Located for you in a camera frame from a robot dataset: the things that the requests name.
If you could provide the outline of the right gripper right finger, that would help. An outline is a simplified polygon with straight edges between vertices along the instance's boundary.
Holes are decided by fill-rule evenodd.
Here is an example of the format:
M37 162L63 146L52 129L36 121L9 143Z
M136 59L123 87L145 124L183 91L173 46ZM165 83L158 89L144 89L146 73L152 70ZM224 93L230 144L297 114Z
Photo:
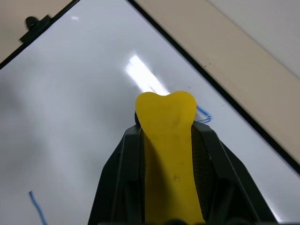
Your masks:
M208 225L276 223L244 164L202 123L191 128L195 186Z

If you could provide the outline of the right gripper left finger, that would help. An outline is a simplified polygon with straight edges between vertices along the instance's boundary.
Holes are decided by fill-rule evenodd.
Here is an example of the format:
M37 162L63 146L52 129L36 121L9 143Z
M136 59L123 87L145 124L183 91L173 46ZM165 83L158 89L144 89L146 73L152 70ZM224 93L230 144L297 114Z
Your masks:
M145 159L143 131L128 128L105 163L88 225L145 223Z

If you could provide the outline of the yellow whiteboard eraser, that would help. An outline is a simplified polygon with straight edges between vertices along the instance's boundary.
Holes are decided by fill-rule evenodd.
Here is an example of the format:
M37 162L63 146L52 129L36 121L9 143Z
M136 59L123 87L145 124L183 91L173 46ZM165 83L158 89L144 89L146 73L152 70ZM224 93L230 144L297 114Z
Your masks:
M192 162L194 97L185 91L145 92L137 97L135 111L144 133L145 221L202 223Z

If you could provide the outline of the black framed whiteboard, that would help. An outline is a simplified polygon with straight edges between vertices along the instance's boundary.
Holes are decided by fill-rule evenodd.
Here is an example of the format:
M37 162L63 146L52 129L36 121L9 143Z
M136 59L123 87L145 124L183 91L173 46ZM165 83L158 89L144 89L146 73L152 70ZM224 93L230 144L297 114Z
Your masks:
M135 99L191 93L279 222L300 222L300 175L126 0L80 0L0 69L0 225L87 225Z

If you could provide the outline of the black whiteboard hanger tab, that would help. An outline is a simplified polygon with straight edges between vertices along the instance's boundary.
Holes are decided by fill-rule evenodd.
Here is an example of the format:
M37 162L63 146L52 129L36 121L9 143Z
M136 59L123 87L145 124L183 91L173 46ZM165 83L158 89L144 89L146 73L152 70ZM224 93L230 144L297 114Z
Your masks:
M25 19L25 25L28 31L19 39L23 44L30 44L45 32L51 25L52 18L46 15L43 19L38 20L34 16Z

